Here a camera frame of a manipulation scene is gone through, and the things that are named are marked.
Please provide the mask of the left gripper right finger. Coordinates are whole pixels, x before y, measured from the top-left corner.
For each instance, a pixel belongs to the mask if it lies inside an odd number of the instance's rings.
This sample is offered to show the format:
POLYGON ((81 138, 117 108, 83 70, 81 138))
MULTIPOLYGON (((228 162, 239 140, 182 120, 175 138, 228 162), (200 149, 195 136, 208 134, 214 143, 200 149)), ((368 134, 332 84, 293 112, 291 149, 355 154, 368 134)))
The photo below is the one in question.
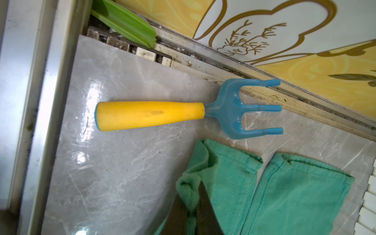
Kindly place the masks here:
POLYGON ((196 235, 224 235, 203 182, 200 182, 196 207, 196 235))

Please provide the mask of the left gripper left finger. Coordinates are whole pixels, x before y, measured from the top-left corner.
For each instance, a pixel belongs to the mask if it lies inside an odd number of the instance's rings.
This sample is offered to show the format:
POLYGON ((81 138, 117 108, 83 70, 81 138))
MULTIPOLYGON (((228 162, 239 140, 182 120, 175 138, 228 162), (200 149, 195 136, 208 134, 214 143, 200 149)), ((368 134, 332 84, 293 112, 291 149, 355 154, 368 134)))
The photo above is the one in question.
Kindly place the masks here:
POLYGON ((172 204, 169 215, 165 221, 161 235, 186 235, 188 224, 188 210, 177 194, 172 204))

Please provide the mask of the green long pants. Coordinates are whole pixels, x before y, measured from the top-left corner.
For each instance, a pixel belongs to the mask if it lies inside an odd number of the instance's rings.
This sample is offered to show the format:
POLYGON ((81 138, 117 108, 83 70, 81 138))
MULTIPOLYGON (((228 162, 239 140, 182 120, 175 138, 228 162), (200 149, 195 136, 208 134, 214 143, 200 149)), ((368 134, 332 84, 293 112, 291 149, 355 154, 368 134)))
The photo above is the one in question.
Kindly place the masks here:
POLYGON ((187 210, 187 234, 196 232, 203 182, 224 235, 328 235, 354 178, 329 164, 276 152, 261 157, 210 139, 196 142, 176 182, 187 210))

